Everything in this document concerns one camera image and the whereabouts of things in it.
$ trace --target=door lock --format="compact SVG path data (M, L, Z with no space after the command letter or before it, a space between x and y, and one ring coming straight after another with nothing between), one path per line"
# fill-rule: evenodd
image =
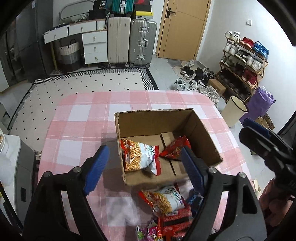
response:
M171 10L170 10L170 7L169 7L169 8L168 8L168 11L167 11L167 18L170 18L170 14L171 14L171 13L176 13L176 12L171 11Z

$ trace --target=tablecloth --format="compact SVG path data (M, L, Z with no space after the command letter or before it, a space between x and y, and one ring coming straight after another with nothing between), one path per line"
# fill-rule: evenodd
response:
M97 184L87 196L89 205L108 240L135 241L136 225L146 225L152 216L150 207L137 193L127 191L117 151L114 113L130 110L193 108L207 128L224 161L217 169L224 174L245 172L250 178L238 144L215 105L204 95L189 91L126 91L71 95L63 99L47 132L39 167L39 179L45 171L65 173L94 155L101 144L110 147L110 160ZM184 198L190 182L180 186ZM67 193L63 192L65 213L72 231L78 232ZM214 224L219 228L227 196L223 194Z

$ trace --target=metal screw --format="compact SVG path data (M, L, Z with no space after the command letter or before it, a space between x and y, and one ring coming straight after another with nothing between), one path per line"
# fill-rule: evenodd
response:
M244 172L240 172L239 176L242 177L242 178L245 178L247 175Z
M78 173L81 171L81 167L74 167L73 172Z
M43 176L44 177L49 177L52 173L50 171L47 171L45 173L43 173Z
M217 169L214 167L210 167L209 172L215 174L217 172Z

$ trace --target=purple plastic bag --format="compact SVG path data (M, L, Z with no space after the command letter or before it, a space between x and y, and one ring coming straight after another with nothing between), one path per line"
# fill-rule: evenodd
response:
M259 116L264 116L274 102L276 102L276 100L266 91L264 86L258 87L256 93L247 103L249 112L245 113L242 118L239 119L240 122L243 123L246 118L256 120Z

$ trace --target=desk leg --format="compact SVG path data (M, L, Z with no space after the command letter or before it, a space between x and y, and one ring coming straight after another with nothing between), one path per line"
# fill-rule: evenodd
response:
M55 55L54 55L54 45L52 42L50 42L50 48L52 50L52 60L54 61L54 68L55 68L53 74L58 74L59 70L57 68L57 62L56 62Z

